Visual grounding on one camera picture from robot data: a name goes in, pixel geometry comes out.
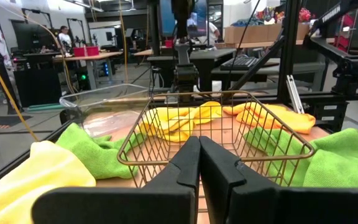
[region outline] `monitor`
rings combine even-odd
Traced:
[[[106,32],[106,39],[112,41],[112,32]]]
[[[51,48],[55,45],[52,35],[40,25],[12,23],[16,34],[17,46],[21,50],[31,51],[42,46]]]
[[[187,20],[187,32],[190,37],[206,36],[206,0],[195,0],[194,10]],[[171,37],[175,28],[175,18],[171,8],[171,0],[160,0],[161,30],[164,37]]]

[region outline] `black metal frame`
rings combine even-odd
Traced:
[[[286,85],[286,75],[293,73],[293,58],[296,45],[296,35],[298,30],[298,16],[301,2],[299,0],[288,0],[286,5],[286,18],[283,24],[283,29],[275,44],[270,48],[254,67],[252,67],[247,74],[245,74],[231,90],[237,90],[239,86],[242,86],[245,82],[249,81],[256,71],[262,67],[262,65],[275,53],[279,48],[282,47],[282,54],[280,58],[280,71],[278,78],[278,94],[268,96],[257,96],[257,98],[263,103],[279,103],[286,106],[290,105],[290,97],[288,94],[288,88]],[[150,16],[155,17],[157,20],[157,14],[151,14]],[[159,42],[158,39],[153,39],[153,50],[155,54],[159,53]],[[344,115],[346,113],[346,107],[348,102],[351,100],[358,100],[358,94],[343,95],[336,92],[312,92],[300,94],[300,99],[303,103],[306,103],[305,112],[312,114],[316,117],[319,124],[324,124],[324,129],[328,131],[340,131]],[[242,103],[244,100],[238,98],[236,103]],[[197,105],[199,102],[194,103],[182,103],[181,105]]]
[[[50,28],[53,29],[53,25],[52,25],[52,20],[50,18],[50,14],[47,13],[47,12],[42,12],[41,10],[37,10],[37,9],[26,9],[26,8],[22,8],[22,12],[23,12],[23,17],[24,17],[24,21],[26,24],[29,23],[29,21],[27,20],[27,14],[25,12],[27,11],[30,11],[30,12],[33,12],[33,13],[37,13],[37,14],[45,14],[48,16],[48,19],[49,19],[49,25],[50,25]]]
[[[78,21],[80,23],[81,28],[82,28],[82,35],[84,37],[84,41],[86,41],[86,36],[85,36],[85,31],[84,31],[84,24],[83,24],[82,20],[81,19],[75,19],[75,18],[67,18],[67,25],[68,25],[68,28],[71,30],[70,21]]]

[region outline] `desk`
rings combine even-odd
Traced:
[[[335,38],[327,38],[327,43],[332,44],[335,42]],[[255,42],[255,43],[242,43],[240,44],[226,44],[226,43],[217,43],[215,44],[215,47],[218,49],[223,49],[223,48],[238,48],[240,45],[240,48],[256,48],[256,47],[270,47],[271,45],[273,45],[273,41],[268,41],[268,42]],[[302,45],[303,44],[303,40],[296,40],[296,45]]]
[[[206,45],[205,44],[193,44],[193,47],[199,47],[201,50],[204,50]],[[153,49],[143,50],[141,52],[134,53],[134,56],[151,56],[153,55]]]
[[[56,55],[60,55],[60,52],[47,52],[47,53],[31,53],[31,54],[24,54],[24,57],[31,57],[31,56],[56,56]]]
[[[92,61],[97,61],[97,60],[104,59],[106,61],[106,63],[107,63],[108,69],[109,69],[109,80],[112,81],[111,74],[113,72],[114,65],[111,65],[111,62],[110,62],[109,58],[113,57],[113,56],[118,56],[120,54],[122,54],[122,52],[100,53],[99,55],[95,55],[95,56],[69,57],[69,58],[65,58],[65,60],[67,62],[84,60],[86,62],[86,69],[88,71],[89,84],[91,85],[91,90],[95,90],[95,89],[97,89],[97,86],[96,86],[96,80],[95,80],[95,77],[94,77],[94,72],[93,72],[94,68],[92,66]],[[63,59],[62,58],[55,58],[53,61],[54,62],[62,62]]]
[[[271,58],[269,59],[268,62],[274,62],[274,63],[280,63],[280,59],[279,58]],[[310,72],[314,72],[314,79],[313,79],[313,84],[311,85],[307,85],[306,82],[297,82],[297,86],[307,86],[307,87],[311,87],[311,89],[313,91],[319,91],[321,88],[321,85],[324,84],[324,80],[323,79],[323,75],[322,72],[325,68],[325,64],[324,62],[308,62],[308,63],[296,63],[293,65],[293,74],[295,75],[296,78],[296,74],[302,74],[302,73],[310,73]],[[225,86],[227,82],[231,82],[231,81],[238,81],[243,74],[245,74],[247,72],[247,70],[244,71],[231,71],[231,76],[230,76],[230,80],[228,80],[228,74],[229,71],[222,71],[219,67],[216,67],[214,69],[212,69],[211,71],[211,79],[212,80],[217,80],[217,81],[222,81],[222,88],[223,90],[225,89]],[[258,70],[257,75],[278,75],[280,72],[280,66],[276,65],[276,66],[271,66],[271,67],[265,67],[265,68],[261,68]],[[276,88],[277,85],[273,85],[274,83],[272,83],[272,85],[269,86],[269,88]]]
[[[233,58],[235,49],[198,50],[192,52],[190,61],[198,69],[200,76],[200,88],[203,91],[212,91],[211,70],[223,62]],[[147,59],[152,66],[161,68],[161,76],[164,79],[164,86],[160,80],[160,87],[170,88],[173,81],[173,57],[172,56],[151,56]]]

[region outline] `wire basket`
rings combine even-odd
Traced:
[[[231,97],[227,98],[227,95],[224,96],[223,93],[231,93]],[[203,95],[214,100],[200,103],[202,105],[199,107],[181,108],[178,103],[158,107],[161,102],[173,96],[186,95],[192,95],[194,98],[200,98],[200,95]],[[235,106],[233,99],[239,95],[245,100],[242,101],[244,108],[237,106],[236,109],[241,109],[246,113],[242,115],[226,113]],[[238,122],[238,116],[242,116],[241,122]],[[286,142],[280,138],[276,140],[272,136],[273,124],[279,136],[283,132],[289,134],[290,137],[285,140]],[[249,134],[252,133],[250,130],[256,130],[256,128],[261,132],[259,137]],[[190,136],[211,138],[239,156],[247,166],[282,186],[291,184],[299,160],[314,154],[311,144],[249,92],[225,91],[169,93],[151,97],[126,137],[117,159],[129,166],[135,186],[143,187],[168,164]],[[268,152],[268,144],[263,144],[263,139],[270,143],[270,149],[273,148],[273,151]],[[297,153],[289,153],[288,149],[293,141],[298,141],[302,145]]]

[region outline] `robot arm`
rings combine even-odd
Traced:
[[[303,46],[311,50],[317,50],[325,57],[337,64],[333,75],[337,78],[332,91],[343,95],[355,95],[358,90],[358,55],[349,55],[336,47],[327,44],[326,29],[332,21],[338,20],[351,10],[358,9],[358,0],[344,0],[314,22],[306,35]],[[321,37],[312,37],[320,30]]]
[[[173,16],[177,23],[177,37],[187,37],[187,19],[194,9],[195,0],[171,0]]]

